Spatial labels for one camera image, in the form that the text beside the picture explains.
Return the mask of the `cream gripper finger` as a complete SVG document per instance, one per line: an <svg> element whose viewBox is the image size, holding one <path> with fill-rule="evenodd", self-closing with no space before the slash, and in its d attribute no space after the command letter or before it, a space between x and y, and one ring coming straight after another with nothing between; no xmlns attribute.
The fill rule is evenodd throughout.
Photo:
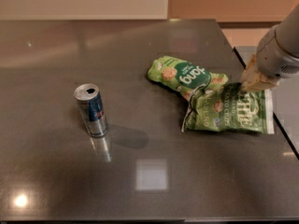
<svg viewBox="0 0 299 224"><path fill-rule="evenodd" d="M275 88L279 84L277 77L269 77L258 70L256 55L251 56L245 71L240 78L242 91L264 91Z"/></svg>

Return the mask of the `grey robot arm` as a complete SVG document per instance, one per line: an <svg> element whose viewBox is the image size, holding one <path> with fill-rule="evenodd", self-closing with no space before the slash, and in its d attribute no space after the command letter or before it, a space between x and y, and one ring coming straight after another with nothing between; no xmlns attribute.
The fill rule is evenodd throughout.
<svg viewBox="0 0 299 224"><path fill-rule="evenodd" d="M272 89L282 78L299 74L299 5L261 39L243 72L243 91Z"/></svg>

